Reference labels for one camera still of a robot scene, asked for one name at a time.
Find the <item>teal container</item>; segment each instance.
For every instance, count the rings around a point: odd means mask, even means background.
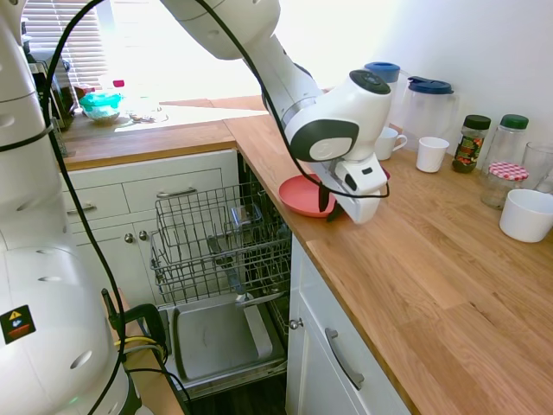
[[[121,104],[119,93],[88,93],[79,100],[85,115],[101,124],[112,124],[119,117]]]

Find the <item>dishwasher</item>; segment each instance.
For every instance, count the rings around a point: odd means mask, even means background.
[[[292,234],[249,168],[239,185],[157,201],[156,221],[167,370],[192,399],[284,373]]]

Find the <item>window blind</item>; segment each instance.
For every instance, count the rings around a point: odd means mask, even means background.
[[[23,17],[31,50],[54,49],[69,21],[87,0],[29,0]],[[108,72],[108,60],[100,33],[96,10],[91,10],[77,24],[67,39],[62,57],[71,64],[69,79],[100,87],[99,76]]]

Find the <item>blue lid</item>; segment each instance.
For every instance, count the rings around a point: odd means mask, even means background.
[[[120,101],[120,93],[104,93],[98,91],[94,93],[88,93],[79,100],[79,103],[83,106],[83,108],[85,108],[85,110],[91,111],[94,106],[110,106],[112,108],[117,108]]]
[[[398,65],[390,62],[371,62],[365,65],[365,69],[376,74],[386,83],[397,82],[399,78],[399,69]]]
[[[434,95],[453,93],[451,84],[443,80],[427,80],[420,76],[411,76],[409,81],[409,89],[416,93],[432,93]]]

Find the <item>cabinet knob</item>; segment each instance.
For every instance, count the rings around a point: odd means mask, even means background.
[[[290,329],[296,330],[300,326],[303,327],[303,321],[302,321],[301,318],[299,320],[290,320],[288,325],[289,325]]]

